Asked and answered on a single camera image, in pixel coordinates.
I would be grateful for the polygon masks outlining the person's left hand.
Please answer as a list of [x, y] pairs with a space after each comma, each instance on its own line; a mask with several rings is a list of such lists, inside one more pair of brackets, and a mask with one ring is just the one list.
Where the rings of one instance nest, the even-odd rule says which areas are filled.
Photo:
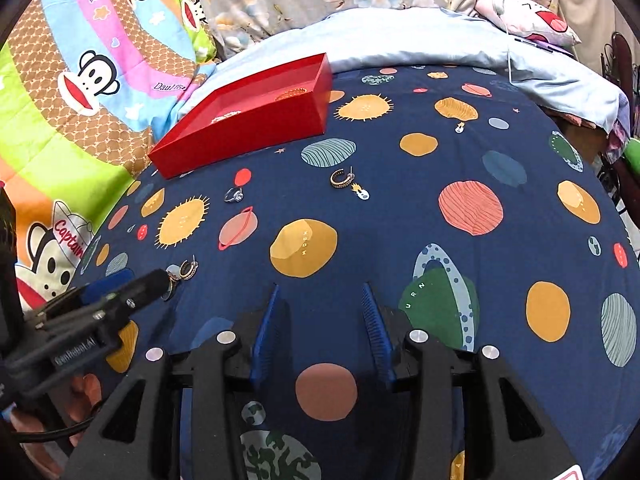
[[[92, 409], [102, 400], [102, 386], [95, 374], [75, 376], [70, 380], [68, 393], [63, 396], [67, 417], [73, 422], [82, 422], [90, 416]], [[43, 432], [43, 424], [35, 416], [14, 408], [10, 415], [17, 432]], [[21, 448], [40, 474], [46, 479], [58, 479], [64, 469], [60, 453], [51, 455], [42, 443], [23, 443]]]

